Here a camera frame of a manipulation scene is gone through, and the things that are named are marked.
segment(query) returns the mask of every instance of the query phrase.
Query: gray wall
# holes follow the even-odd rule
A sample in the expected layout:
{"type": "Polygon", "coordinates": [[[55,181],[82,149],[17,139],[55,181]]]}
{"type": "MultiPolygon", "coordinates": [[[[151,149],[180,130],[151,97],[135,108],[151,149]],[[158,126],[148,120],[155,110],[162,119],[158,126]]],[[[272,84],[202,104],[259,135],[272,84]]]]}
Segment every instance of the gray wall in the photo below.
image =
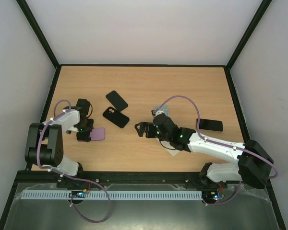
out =
{"type": "Polygon", "coordinates": [[[225,65],[261,0],[27,0],[59,63],[225,65]]]}
{"type": "Polygon", "coordinates": [[[272,1],[231,72],[251,138],[280,170],[272,184],[288,228],[288,0],[272,1]]]}
{"type": "Polygon", "coordinates": [[[25,167],[30,123],[39,121],[54,68],[15,0],[0,0],[0,217],[25,167]]]}

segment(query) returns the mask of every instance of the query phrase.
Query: wooden table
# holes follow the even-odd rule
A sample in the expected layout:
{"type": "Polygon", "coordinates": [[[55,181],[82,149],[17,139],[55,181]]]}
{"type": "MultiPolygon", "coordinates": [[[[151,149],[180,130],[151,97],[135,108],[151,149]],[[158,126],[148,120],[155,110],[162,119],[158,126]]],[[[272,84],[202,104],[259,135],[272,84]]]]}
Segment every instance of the wooden table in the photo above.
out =
{"type": "MultiPolygon", "coordinates": [[[[243,141],[223,68],[200,67],[83,67],[63,66],[51,102],[48,119],[61,99],[75,105],[85,98],[93,105],[94,127],[106,129],[106,139],[78,142],[64,135],[64,154],[80,162],[85,171],[197,172],[207,162],[223,160],[201,153],[171,156],[155,139],[140,138],[134,125],[152,122],[151,110],[167,98],[185,95],[197,104],[201,118],[221,120],[224,131],[203,133],[224,140],[243,141]],[[128,103],[122,111],[130,122],[121,129],[102,113],[111,106],[106,94],[116,90],[128,103]]],[[[65,107],[62,103],[58,112],[65,107]]],[[[196,111],[185,99],[167,103],[169,115],[179,127],[195,128],[196,111]]]]}

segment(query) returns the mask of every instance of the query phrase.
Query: purple cable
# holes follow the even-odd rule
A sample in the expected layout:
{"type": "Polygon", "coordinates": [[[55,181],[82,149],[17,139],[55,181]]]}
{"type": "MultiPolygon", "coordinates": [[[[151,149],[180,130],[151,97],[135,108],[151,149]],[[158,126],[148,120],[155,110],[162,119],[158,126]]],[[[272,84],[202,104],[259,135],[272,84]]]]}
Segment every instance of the purple cable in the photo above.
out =
{"type": "MultiPolygon", "coordinates": [[[[58,102],[56,103],[56,105],[54,106],[54,111],[53,111],[53,112],[54,112],[54,116],[55,116],[55,111],[56,111],[56,109],[57,109],[57,106],[58,106],[58,104],[60,104],[61,102],[67,102],[67,103],[68,103],[69,108],[66,110],[66,112],[68,112],[68,111],[71,110],[72,105],[71,105],[71,103],[70,103],[68,100],[60,100],[60,101],[58,101],[58,102]]],[[[58,119],[60,116],[62,116],[62,115],[64,115],[64,114],[65,114],[65,112],[60,113],[59,115],[55,116],[55,117],[53,118],[53,120],[58,119]]],[[[48,122],[44,125],[44,128],[42,129],[42,131],[41,131],[41,133],[40,133],[40,137],[39,137],[38,144],[37,144],[36,162],[37,162],[37,165],[39,166],[39,168],[41,168],[41,169],[50,169],[49,167],[47,167],[47,166],[43,167],[43,166],[40,164],[40,148],[41,148],[41,145],[42,145],[42,141],[43,141],[43,137],[44,137],[45,131],[46,131],[47,127],[48,127],[51,123],[52,123],[52,120],[48,121],[48,122]]],[[[60,175],[62,174],[61,172],[57,171],[56,169],[51,169],[51,170],[52,170],[53,172],[57,173],[57,174],[60,174],[60,175]]],[[[110,199],[109,193],[106,191],[106,189],[105,189],[103,186],[101,186],[100,184],[98,184],[98,183],[96,183],[96,182],[94,182],[94,181],[91,181],[91,180],[75,178],[75,177],[72,177],[72,176],[69,176],[69,175],[66,175],[66,174],[63,174],[63,175],[64,175],[65,177],[67,177],[67,178],[69,178],[69,179],[72,179],[72,180],[75,180],[75,181],[84,181],[84,182],[88,182],[88,183],[95,184],[95,185],[97,185],[98,187],[100,187],[100,188],[106,193],[106,196],[107,196],[108,201],[109,201],[109,209],[108,209],[108,212],[107,212],[106,216],[105,216],[103,219],[101,219],[101,220],[92,220],[92,219],[86,218],[86,217],[85,217],[84,215],[82,215],[82,214],[79,212],[79,210],[75,207],[75,205],[74,205],[73,202],[72,202],[73,197],[71,198],[71,205],[72,205],[72,207],[74,208],[74,210],[79,214],[79,216],[80,216],[82,219],[84,219],[84,220],[86,220],[86,221],[88,221],[88,222],[90,222],[90,223],[101,223],[101,222],[105,221],[106,219],[108,219],[108,218],[110,217],[110,214],[111,214],[111,212],[112,212],[111,199],[110,199]]]]}
{"type": "Polygon", "coordinates": [[[232,201],[232,200],[238,195],[239,190],[241,189],[241,185],[242,185],[242,182],[240,181],[240,182],[239,182],[239,185],[238,185],[238,188],[237,188],[237,190],[236,190],[236,192],[235,192],[235,194],[232,195],[232,197],[231,197],[230,199],[228,199],[228,200],[226,200],[226,201],[224,201],[224,202],[222,202],[222,203],[208,204],[208,203],[206,203],[204,200],[203,200],[203,203],[204,203],[205,205],[207,205],[207,206],[217,206],[217,205],[226,204],[226,203],[228,203],[229,201],[232,201]]]}
{"type": "MultiPolygon", "coordinates": [[[[168,99],[166,99],[165,102],[163,102],[158,109],[155,110],[155,112],[157,112],[160,108],[162,108],[162,106],[164,106],[169,100],[172,100],[173,98],[176,98],[176,97],[181,97],[181,98],[184,98],[184,99],[187,99],[189,102],[191,102],[194,106],[194,108],[196,109],[196,112],[197,112],[197,126],[196,126],[196,129],[197,129],[197,133],[198,133],[198,136],[204,140],[204,136],[200,133],[200,111],[198,110],[196,104],[194,103],[194,101],[192,101],[190,98],[186,97],[186,96],[182,96],[182,95],[175,95],[175,96],[172,96],[168,99]]],[[[227,148],[233,148],[234,146],[233,145],[228,145],[228,144],[224,144],[224,143],[220,143],[220,142],[217,142],[217,141],[214,141],[214,140],[209,140],[207,139],[206,141],[210,142],[210,143],[213,143],[213,144],[217,144],[217,145],[220,145],[220,146],[224,146],[224,147],[227,147],[227,148]]],[[[267,163],[268,165],[270,165],[274,171],[275,171],[275,175],[273,176],[269,176],[268,178],[269,179],[273,179],[273,178],[276,178],[278,176],[278,170],[277,168],[268,160],[266,160],[265,158],[263,158],[262,156],[259,156],[257,155],[256,153],[252,152],[252,151],[249,151],[247,149],[243,149],[243,148],[240,148],[240,147],[236,147],[238,150],[240,151],[243,151],[243,152],[246,152],[252,156],[255,156],[257,157],[258,159],[262,160],[263,162],[267,163]]]]}

